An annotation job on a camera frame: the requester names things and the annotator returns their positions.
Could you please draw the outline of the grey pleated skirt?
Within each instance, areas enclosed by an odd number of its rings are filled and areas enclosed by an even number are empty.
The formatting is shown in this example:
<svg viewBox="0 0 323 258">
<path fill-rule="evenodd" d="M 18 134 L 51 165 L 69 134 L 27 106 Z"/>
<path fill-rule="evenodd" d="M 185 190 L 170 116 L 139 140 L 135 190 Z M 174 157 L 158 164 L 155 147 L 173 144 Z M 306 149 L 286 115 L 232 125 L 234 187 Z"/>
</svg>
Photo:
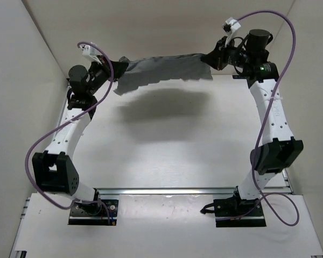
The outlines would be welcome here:
<svg viewBox="0 0 323 258">
<path fill-rule="evenodd" d="M 202 56 L 200 53 L 195 53 L 155 56 L 133 61 L 123 56 L 119 62 L 128 63 L 128 67 L 118 79 L 114 93 L 121 96 L 139 87 L 168 80 L 211 81 L 213 79 L 211 67 L 200 60 Z"/>
</svg>

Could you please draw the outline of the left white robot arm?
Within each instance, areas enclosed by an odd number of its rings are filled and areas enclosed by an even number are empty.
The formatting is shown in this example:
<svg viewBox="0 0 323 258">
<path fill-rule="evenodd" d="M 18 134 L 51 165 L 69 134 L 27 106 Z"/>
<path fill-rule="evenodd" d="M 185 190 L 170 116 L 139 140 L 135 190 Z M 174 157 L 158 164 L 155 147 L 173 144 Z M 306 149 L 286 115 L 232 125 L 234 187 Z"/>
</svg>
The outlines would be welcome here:
<svg viewBox="0 0 323 258">
<path fill-rule="evenodd" d="M 111 77 L 115 81 L 122 77 L 129 64 L 124 61 L 107 62 L 102 55 L 90 59 L 89 68 L 76 65 L 69 70 L 65 127 L 56 131 L 43 152 L 34 153 L 32 165 L 36 185 L 42 193 L 60 194 L 83 202 L 88 213 L 96 214 L 102 201 L 96 189 L 81 183 L 72 157 L 96 111 L 95 93 Z"/>
</svg>

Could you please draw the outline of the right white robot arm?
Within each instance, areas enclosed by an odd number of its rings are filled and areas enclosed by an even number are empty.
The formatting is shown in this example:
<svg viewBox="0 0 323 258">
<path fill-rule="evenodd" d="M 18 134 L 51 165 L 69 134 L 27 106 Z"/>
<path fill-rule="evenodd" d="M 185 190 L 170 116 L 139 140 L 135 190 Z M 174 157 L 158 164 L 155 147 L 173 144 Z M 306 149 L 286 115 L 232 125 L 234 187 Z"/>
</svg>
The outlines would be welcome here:
<svg viewBox="0 0 323 258">
<path fill-rule="evenodd" d="M 253 29 L 235 45 L 235 37 L 228 33 L 213 51 L 201 58 L 216 70 L 223 70 L 227 65 L 241 69 L 239 75 L 247 81 L 261 121 L 257 144 L 250 153 L 251 171 L 237 186 L 238 197 L 230 202 L 236 215 L 245 214 L 250 209 L 249 200 L 257 199 L 268 182 L 288 168 L 304 148 L 286 120 L 278 90 L 277 66 L 268 61 L 266 46 L 272 39 L 269 31 Z"/>
</svg>

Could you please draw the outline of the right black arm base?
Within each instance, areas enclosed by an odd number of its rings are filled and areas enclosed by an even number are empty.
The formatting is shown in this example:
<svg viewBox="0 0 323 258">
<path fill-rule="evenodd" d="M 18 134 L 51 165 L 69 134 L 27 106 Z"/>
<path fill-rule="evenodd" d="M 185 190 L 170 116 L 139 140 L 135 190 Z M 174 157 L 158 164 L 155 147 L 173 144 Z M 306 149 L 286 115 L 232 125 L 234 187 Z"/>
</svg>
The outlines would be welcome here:
<svg viewBox="0 0 323 258">
<path fill-rule="evenodd" d="M 238 187 L 231 197 L 213 199 L 200 213 L 214 214 L 216 227 L 266 227 L 259 199 L 242 199 Z"/>
</svg>

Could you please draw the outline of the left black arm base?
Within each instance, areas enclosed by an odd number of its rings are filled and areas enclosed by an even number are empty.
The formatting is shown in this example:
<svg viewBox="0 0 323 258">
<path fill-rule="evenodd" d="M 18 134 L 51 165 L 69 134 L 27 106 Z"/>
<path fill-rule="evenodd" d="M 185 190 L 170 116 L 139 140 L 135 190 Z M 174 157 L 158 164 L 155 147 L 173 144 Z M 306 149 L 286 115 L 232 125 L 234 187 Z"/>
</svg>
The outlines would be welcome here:
<svg viewBox="0 0 323 258">
<path fill-rule="evenodd" d="M 69 212 L 68 225 L 76 226 L 116 226 L 119 195 L 97 193 L 96 203 L 75 202 Z"/>
</svg>

